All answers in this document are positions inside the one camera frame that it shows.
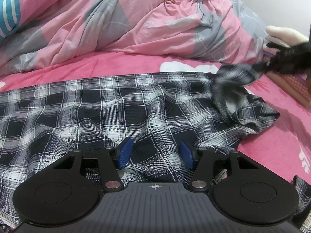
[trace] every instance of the pink and gray comforter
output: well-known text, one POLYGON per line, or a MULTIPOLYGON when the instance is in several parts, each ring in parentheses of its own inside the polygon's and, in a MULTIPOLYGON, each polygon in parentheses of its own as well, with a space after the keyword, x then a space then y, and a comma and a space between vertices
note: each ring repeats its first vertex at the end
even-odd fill
POLYGON ((0 75, 99 50, 253 63, 266 36, 241 0, 0 0, 0 8, 0 75))

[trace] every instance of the blue gripper pad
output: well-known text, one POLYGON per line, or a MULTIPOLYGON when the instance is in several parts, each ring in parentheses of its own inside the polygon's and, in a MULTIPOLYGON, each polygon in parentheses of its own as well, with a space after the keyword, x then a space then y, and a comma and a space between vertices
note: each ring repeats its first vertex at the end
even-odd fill
POLYGON ((186 167, 193 171, 197 168, 199 157, 197 150, 188 142, 180 141, 179 153, 183 159, 186 167))
POLYGON ((128 162, 133 150, 133 140, 126 137, 115 149, 113 162, 116 169, 123 169, 128 162))

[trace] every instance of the pink bed sheet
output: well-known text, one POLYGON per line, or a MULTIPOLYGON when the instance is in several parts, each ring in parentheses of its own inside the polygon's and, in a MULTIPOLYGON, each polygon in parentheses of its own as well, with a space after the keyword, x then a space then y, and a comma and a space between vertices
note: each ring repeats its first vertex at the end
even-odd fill
MULTIPOLYGON (((93 52, 29 73, 0 77, 0 92, 79 78, 154 73, 168 61, 179 61, 192 67, 212 64, 172 56, 93 52)), ((266 76, 249 89, 279 111, 281 116, 268 130, 244 139, 238 149, 288 181, 299 175, 311 184, 310 112, 266 76)))

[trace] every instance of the plaid shirt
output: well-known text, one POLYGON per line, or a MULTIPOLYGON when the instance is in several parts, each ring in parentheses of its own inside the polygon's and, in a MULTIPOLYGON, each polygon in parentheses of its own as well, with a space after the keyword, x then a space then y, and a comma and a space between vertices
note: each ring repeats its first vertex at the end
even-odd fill
POLYGON ((16 227, 15 188, 72 150, 117 146, 131 137, 133 153, 119 172, 123 183, 187 183, 192 172, 178 153, 181 139, 228 153, 279 116, 244 89, 234 113, 223 107, 224 99, 213 104, 214 78, 187 72, 122 75, 1 93, 0 220, 16 227))

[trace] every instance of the bed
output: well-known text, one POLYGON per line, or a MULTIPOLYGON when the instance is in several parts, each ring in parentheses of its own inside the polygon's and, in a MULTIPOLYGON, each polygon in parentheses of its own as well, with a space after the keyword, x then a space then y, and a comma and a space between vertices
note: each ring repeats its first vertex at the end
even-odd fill
MULTIPOLYGON (((10 1, 0 14, 0 92, 156 73, 165 62, 220 67, 263 57, 265 25, 241 0, 10 1)), ((311 183, 310 112, 266 76, 248 89, 281 116, 238 150, 290 182, 311 183)))

